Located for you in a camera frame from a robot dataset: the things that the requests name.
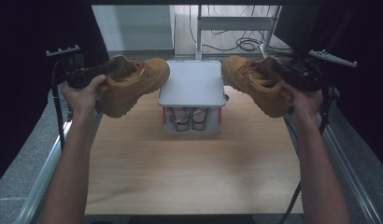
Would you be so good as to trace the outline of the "white cabinet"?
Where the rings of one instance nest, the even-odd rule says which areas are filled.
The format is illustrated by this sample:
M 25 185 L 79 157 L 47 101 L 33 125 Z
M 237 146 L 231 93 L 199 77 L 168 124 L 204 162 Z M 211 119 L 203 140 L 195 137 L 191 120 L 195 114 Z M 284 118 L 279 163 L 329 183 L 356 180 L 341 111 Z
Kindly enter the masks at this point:
M 174 48 L 171 5 L 93 6 L 92 11 L 108 51 Z

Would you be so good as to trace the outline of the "aluminium rail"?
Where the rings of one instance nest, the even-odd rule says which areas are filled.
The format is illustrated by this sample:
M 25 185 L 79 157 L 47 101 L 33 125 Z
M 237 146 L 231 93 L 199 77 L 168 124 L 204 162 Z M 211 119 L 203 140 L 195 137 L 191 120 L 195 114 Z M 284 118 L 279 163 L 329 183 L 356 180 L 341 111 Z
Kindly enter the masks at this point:
M 31 224 L 61 157 L 61 146 L 60 137 L 57 137 L 14 224 Z
M 334 159 L 339 165 L 339 168 L 344 175 L 348 185 L 362 210 L 362 213 L 368 224 L 383 224 L 383 219 L 380 217 L 376 206 L 366 191 L 362 182 L 357 177 L 354 169 L 352 168 L 346 154 L 335 137 L 333 130 L 329 124 L 325 124 L 321 129 L 323 138 L 327 141 L 329 149 L 333 153 Z

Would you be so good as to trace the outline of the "person's left hand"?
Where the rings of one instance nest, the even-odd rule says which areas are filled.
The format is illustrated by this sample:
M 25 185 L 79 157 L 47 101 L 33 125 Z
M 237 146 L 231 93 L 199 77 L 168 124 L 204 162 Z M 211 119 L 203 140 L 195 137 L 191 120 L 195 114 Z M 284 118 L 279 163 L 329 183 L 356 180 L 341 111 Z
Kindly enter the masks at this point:
M 74 122 L 95 119 L 97 115 L 95 103 L 99 97 L 98 89 L 105 80 L 105 75 L 99 75 L 84 89 L 74 89 L 67 83 L 64 84 L 62 93 L 72 110 Z

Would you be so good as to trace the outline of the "white two-tier shoe rack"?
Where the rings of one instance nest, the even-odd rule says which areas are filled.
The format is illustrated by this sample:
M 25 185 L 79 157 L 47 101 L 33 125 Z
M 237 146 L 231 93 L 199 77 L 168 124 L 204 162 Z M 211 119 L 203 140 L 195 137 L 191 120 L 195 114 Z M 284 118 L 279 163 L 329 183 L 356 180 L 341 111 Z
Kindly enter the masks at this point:
M 218 133 L 221 129 L 221 109 L 226 104 L 220 62 L 168 61 L 170 76 L 161 87 L 159 105 L 163 108 L 163 128 L 170 133 L 175 129 L 172 107 L 184 107 L 190 113 L 189 130 L 184 133 Z M 208 108 L 203 131 L 192 128 L 192 114 L 196 108 Z

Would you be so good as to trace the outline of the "person's right hand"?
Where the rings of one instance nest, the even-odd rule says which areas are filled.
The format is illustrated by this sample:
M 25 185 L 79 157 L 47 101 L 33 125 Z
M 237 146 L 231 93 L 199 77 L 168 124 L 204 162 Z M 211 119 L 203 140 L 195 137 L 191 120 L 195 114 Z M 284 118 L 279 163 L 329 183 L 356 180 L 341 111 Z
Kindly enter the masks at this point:
M 284 80 L 281 80 L 280 83 L 286 90 L 291 92 L 294 119 L 301 122 L 309 122 L 315 119 L 323 102 L 322 92 L 299 91 Z

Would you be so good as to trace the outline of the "white desk frame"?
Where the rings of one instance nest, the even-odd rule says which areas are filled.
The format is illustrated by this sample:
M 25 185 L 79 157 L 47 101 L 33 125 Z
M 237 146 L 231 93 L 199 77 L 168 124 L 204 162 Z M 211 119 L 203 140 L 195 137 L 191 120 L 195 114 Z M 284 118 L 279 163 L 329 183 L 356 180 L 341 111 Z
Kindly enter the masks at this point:
M 281 6 L 277 6 L 271 17 L 203 17 L 202 6 L 198 6 L 197 14 L 197 40 L 195 59 L 202 60 L 203 30 L 227 31 L 265 31 L 264 41 L 260 45 L 260 52 L 264 58 L 269 56 L 269 44 L 277 25 Z

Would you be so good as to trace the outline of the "tan suede boot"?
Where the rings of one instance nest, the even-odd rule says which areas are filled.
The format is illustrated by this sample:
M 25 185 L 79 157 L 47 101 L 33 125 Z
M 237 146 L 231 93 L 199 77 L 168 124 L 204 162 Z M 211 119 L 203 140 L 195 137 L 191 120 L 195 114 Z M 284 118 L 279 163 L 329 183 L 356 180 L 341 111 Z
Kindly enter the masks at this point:
M 168 63 L 161 58 L 136 62 L 118 55 L 112 62 L 119 67 L 106 75 L 99 101 L 103 113 L 111 118 L 125 115 L 141 96 L 158 90 L 170 74 Z
M 249 95 L 265 115 L 280 118 L 291 107 L 291 94 L 279 81 L 277 65 L 283 63 L 275 57 L 250 60 L 233 55 L 221 63 L 221 72 L 232 88 Z

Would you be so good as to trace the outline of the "dark curtain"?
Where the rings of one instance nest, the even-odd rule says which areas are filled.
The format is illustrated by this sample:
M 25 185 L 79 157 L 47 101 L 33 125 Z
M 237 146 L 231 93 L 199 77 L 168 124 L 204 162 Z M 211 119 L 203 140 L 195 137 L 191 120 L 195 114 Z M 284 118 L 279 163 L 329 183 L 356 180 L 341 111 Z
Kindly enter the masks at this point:
M 325 69 L 340 92 L 337 107 L 383 164 L 383 0 L 284 6 L 275 36 L 297 56 L 326 50 L 357 64 Z
M 88 67 L 108 60 L 92 6 L 83 0 L 0 0 L 0 179 L 40 119 L 55 60 L 79 46 Z

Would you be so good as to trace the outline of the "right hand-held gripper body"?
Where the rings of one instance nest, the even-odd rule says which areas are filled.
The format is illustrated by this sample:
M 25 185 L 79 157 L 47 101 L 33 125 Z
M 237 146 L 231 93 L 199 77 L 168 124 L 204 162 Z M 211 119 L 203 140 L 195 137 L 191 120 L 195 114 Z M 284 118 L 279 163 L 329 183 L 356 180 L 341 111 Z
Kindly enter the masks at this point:
M 319 91 L 323 77 L 319 70 L 320 63 L 336 63 L 355 68 L 358 63 L 335 56 L 325 49 L 310 50 L 300 63 L 282 66 L 282 78 L 298 91 Z

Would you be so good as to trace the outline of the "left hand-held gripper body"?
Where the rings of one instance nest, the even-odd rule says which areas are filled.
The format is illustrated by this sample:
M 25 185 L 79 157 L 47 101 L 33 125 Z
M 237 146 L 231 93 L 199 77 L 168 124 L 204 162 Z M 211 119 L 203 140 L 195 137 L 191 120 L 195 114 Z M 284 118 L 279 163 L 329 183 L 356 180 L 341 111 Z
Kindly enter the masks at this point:
M 91 81 L 105 73 L 103 64 L 94 67 L 86 67 L 84 55 L 80 53 L 78 45 L 66 49 L 46 51 L 47 57 L 57 59 L 52 71 L 52 85 L 67 82 L 71 88 L 84 89 Z

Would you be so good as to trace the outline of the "black silver strap sandal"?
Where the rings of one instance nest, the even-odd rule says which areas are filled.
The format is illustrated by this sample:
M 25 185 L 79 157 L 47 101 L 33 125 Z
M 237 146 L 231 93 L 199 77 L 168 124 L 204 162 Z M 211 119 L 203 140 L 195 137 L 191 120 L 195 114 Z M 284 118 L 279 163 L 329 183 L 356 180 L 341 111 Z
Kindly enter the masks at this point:
M 175 125 L 177 132 L 185 132 L 189 130 L 189 117 L 190 113 L 184 107 L 172 107 L 171 121 Z
M 206 127 L 206 116 L 208 108 L 196 108 L 192 114 L 192 128 L 196 131 L 203 131 Z

